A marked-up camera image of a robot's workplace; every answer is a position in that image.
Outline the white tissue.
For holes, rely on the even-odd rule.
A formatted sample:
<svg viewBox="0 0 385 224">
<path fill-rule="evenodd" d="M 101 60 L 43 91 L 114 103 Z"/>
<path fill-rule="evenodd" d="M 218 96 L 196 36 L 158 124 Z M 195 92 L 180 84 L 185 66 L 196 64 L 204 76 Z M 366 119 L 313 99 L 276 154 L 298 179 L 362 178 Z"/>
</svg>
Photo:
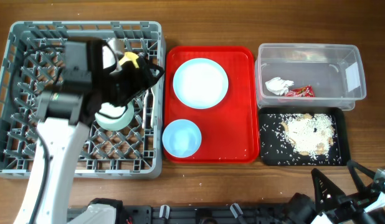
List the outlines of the white tissue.
<svg viewBox="0 0 385 224">
<path fill-rule="evenodd" d="M 277 96 L 285 95 L 289 91 L 289 88 L 293 85 L 294 85 L 294 81 L 283 80 L 280 77 L 275 77 L 265 82 L 265 86 L 268 89 L 268 91 Z"/>
</svg>

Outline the blue bowl with rice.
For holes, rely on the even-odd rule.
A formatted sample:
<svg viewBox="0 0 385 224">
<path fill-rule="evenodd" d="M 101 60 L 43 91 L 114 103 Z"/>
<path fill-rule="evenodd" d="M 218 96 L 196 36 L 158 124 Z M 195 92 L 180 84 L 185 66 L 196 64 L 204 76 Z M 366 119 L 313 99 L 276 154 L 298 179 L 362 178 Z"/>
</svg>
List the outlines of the blue bowl with rice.
<svg viewBox="0 0 385 224">
<path fill-rule="evenodd" d="M 164 149 L 176 158 L 187 158 L 201 146 L 202 134 L 198 126 L 187 119 L 177 119 L 165 127 L 162 135 Z"/>
</svg>

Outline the yellow plastic cup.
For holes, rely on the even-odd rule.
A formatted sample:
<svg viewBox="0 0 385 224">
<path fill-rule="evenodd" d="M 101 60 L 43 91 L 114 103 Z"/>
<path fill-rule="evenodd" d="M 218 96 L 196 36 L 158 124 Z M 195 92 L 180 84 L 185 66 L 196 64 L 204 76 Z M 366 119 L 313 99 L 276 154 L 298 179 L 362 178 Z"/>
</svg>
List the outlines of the yellow plastic cup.
<svg viewBox="0 0 385 224">
<path fill-rule="evenodd" d="M 125 52 L 123 57 L 119 59 L 118 63 L 119 65 L 123 65 L 127 62 L 132 62 L 135 68 L 139 68 L 137 60 L 139 59 L 139 55 L 133 53 L 133 52 Z"/>
</svg>

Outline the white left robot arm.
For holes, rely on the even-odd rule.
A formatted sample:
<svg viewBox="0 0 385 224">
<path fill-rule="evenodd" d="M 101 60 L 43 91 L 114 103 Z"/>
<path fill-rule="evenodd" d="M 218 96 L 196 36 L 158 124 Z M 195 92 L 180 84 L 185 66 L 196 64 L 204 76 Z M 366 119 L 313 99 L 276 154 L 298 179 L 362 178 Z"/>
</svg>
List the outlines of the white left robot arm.
<svg viewBox="0 0 385 224">
<path fill-rule="evenodd" d="M 65 65 L 37 97 L 37 146 L 16 223 L 65 223 L 78 158 L 104 103 L 126 106 L 155 86 L 163 67 L 115 54 L 103 65 L 102 39 L 66 41 Z"/>
</svg>

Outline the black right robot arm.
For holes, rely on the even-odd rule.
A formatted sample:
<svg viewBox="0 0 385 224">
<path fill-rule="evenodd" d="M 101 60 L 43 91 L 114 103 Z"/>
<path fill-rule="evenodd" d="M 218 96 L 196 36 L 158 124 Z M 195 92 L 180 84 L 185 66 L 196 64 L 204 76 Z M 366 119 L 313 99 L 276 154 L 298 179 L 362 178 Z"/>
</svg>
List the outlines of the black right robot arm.
<svg viewBox="0 0 385 224">
<path fill-rule="evenodd" d="M 324 173 L 313 169 L 315 199 L 296 193 L 284 207 L 284 222 L 385 223 L 385 168 L 372 171 L 352 160 L 347 168 L 356 193 L 345 194 Z"/>
</svg>

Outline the white plastic fork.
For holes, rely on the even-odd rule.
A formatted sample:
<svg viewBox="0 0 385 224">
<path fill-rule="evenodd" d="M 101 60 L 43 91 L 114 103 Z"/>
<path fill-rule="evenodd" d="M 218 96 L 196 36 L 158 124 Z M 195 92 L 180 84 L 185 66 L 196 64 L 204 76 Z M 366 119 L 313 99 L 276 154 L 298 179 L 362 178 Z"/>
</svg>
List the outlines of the white plastic fork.
<svg viewBox="0 0 385 224">
<path fill-rule="evenodd" d="M 147 106 L 148 106 L 148 96 L 150 94 L 150 91 L 149 90 L 146 90 L 145 91 L 145 94 L 144 94 L 144 98 L 143 98 L 143 119 L 142 119 L 142 128 L 145 129 L 146 128 L 146 109 L 147 109 Z"/>
</svg>

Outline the red snack wrapper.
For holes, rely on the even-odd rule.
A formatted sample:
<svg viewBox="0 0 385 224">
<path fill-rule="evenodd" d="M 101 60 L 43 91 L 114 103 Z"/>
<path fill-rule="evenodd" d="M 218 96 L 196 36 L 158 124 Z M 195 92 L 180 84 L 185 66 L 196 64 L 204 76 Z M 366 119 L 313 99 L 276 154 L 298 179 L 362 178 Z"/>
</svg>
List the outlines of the red snack wrapper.
<svg viewBox="0 0 385 224">
<path fill-rule="evenodd" d="M 287 97 L 315 97 L 313 88 L 311 85 L 307 85 L 301 88 L 289 90 L 285 96 Z"/>
</svg>

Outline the light blue plate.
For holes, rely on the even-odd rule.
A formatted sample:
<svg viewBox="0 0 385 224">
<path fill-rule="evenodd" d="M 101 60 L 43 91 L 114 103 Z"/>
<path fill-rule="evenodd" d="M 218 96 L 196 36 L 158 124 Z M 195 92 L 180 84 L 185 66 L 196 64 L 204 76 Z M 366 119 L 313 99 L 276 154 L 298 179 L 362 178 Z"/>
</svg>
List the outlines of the light blue plate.
<svg viewBox="0 0 385 224">
<path fill-rule="evenodd" d="M 173 77 L 173 90 L 178 100 L 197 110 L 218 105 L 228 89 L 226 71 L 208 58 L 194 58 L 184 62 Z"/>
</svg>

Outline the light green bowl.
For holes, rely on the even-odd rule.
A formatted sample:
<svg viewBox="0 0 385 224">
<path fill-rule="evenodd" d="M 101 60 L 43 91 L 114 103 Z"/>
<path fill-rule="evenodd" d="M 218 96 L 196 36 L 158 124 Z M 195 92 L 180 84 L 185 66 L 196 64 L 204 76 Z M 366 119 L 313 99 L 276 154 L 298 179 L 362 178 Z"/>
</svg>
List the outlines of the light green bowl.
<svg viewBox="0 0 385 224">
<path fill-rule="evenodd" d="M 100 111 L 95 113 L 98 125 L 109 131 L 119 131 L 127 127 L 134 117 L 134 106 L 129 102 L 126 106 L 115 107 L 110 103 L 103 103 Z"/>
</svg>

